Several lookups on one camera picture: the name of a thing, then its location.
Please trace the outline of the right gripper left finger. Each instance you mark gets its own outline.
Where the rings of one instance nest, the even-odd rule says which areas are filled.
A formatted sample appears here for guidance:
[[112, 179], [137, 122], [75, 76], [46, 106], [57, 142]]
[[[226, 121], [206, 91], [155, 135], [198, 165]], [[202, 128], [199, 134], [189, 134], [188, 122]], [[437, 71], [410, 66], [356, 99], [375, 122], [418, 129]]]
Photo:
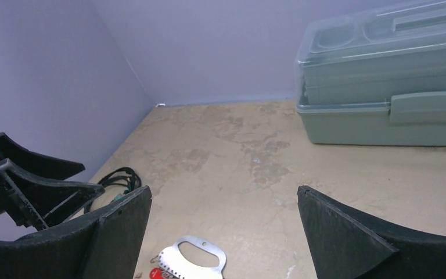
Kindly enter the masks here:
[[57, 226], [0, 241], [0, 278], [134, 278], [152, 192], [123, 198]]

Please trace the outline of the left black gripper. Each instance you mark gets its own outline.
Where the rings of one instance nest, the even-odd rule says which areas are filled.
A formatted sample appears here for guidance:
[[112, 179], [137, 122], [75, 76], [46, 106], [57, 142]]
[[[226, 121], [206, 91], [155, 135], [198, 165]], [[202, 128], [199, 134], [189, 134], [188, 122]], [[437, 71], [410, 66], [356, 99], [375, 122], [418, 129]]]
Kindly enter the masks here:
[[65, 181], [85, 170], [82, 163], [30, 151], [5, 133], [0, 160], [0, 214], [17, 226], [56, 226], [105, 193], [99, 184]]

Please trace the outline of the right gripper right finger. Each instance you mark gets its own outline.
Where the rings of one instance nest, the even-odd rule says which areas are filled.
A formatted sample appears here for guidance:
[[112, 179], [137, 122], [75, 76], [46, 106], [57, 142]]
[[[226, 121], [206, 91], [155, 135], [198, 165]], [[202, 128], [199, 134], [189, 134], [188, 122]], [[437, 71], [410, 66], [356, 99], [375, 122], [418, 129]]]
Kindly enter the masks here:
[[297, 198], [318, 278], [446, 278], [446, 236], [391, 223], [307, 185]]

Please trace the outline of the silver foot-shaped keyring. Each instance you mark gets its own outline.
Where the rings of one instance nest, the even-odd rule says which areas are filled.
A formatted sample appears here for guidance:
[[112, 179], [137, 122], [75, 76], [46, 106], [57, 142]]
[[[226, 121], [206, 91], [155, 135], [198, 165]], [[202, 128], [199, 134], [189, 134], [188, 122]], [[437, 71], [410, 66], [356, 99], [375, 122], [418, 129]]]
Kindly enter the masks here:
[[[188, 260], [181, 252], [180, 245], [189, 243], [218, 259], [216, 266], [205, 267]], [[161, 250], [150, 262], [161, 270], [162, 278], [219, 278], [223, 279], [223, 270], [227, 263], [225, 252], [204, 238], [185, 235], [174, 244]]]

